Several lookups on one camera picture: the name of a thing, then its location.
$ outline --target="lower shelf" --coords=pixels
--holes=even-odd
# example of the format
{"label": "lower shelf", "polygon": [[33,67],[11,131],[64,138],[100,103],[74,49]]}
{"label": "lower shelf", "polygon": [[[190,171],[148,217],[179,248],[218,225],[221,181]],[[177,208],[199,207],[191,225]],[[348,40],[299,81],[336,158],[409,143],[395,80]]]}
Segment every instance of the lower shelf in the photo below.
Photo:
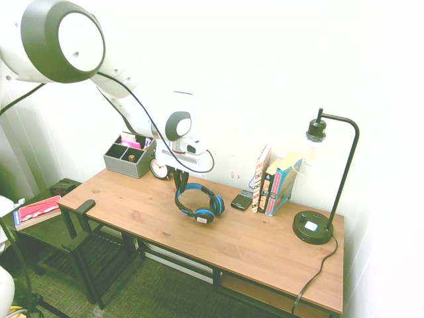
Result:
{"label": "lower shelf", "polygon": [[[222,291],[223,293],[227,293],[241,300],[249,302],[248,299],[251,299],[253,301],[264,303],[266,306],[269,305],[277,309],[281,309],[282,311],[286,311],[288,313],[292,312],[292,307],[294,304],[293,299],[249,283],[240,278],[236,278],[233,275],[223,273],[221,275],[221,286],[224,287],[224,290]],[[308,306],[304,303],[298,303],[295,314],[296,316],[302,318],[330,317],[328,313]]]}

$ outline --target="black phone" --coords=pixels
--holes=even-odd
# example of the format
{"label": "black phone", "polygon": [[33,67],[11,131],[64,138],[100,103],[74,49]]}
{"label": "black phone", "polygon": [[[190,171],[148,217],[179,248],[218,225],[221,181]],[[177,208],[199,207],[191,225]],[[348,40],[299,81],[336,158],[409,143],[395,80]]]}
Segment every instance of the black phone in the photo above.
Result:
{"label": "black phone", "polygon": [[231,206],[235,209],[246,211],[247,207],[252,203],[252,198],[253,192],[241,190],[231,202]]}

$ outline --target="gray desk organizer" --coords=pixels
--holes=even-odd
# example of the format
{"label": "gray desk organizer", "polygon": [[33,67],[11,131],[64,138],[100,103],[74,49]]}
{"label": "gray desk organizer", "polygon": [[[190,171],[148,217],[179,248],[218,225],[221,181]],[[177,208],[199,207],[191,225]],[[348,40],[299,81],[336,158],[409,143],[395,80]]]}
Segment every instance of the gray desk organizer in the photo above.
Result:
{"label": "gray desk organizer", "polygon": [[[144,146],[146,137],[136,136],[136,141]],[[103,155],[106,168],[112,171],[126,174],[135,178],[141,178],[150,170],[150,161],[154,158],[156,139],[153,139],[146,150],[132,148],[121,143],[119,137]],[[130,162],[129,156],[134,155],[134,161]]]}

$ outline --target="analog clock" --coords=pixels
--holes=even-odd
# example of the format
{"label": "analog clock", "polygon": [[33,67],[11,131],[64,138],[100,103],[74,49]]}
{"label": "analog clock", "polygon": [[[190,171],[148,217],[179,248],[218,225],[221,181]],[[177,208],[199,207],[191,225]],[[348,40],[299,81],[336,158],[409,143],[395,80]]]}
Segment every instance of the analog clock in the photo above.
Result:
{"label": "analog clock", "polygon": [[169,180],[169,175],[171,173],[170,167],[157,161],[155,158],[150,161],[150,170],[152,170],[153,176],[159,179]]}

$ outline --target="book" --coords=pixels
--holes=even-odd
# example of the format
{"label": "book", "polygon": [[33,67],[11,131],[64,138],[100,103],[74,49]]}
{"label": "book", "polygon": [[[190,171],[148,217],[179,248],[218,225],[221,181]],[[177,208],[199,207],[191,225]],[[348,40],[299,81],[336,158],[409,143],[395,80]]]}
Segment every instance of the book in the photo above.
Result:
{"label": "book", "polygon": [[279,162],[268,194],[265,214],[274,215],[290,199],[297,175],[296,171],[299,170],[301,163],[302,159],[296,160],[293,152],[290,152],[284,160]]}
{"label": "book", "polygon": [[13,211],[16,230],[25,229],[59,215],[61,213],[59,199],[60,195],[56,195]]}
{"label": "book", "polygon": [[265,171],[264,176],[264,184],[262,186],[262,190],[260,192],[260,199],[259,199],[259,206],[258,211],[261,213],[265,213],[267,204],[268,204],[268,198],[270,195],[270,189],[274,182],[274,176],[277,172],[277,167],[282,164],[282,159],[274,159],[270,166]]}
{"label": "book", "polygon": [[260,190],[264,185],[265,171],[268,169],[271,160],[272,146],[266,145],[262,150],[256,163],[256,171],[254,176],[253,197],[252,197],[252,212],[257,213],[259,208]]}

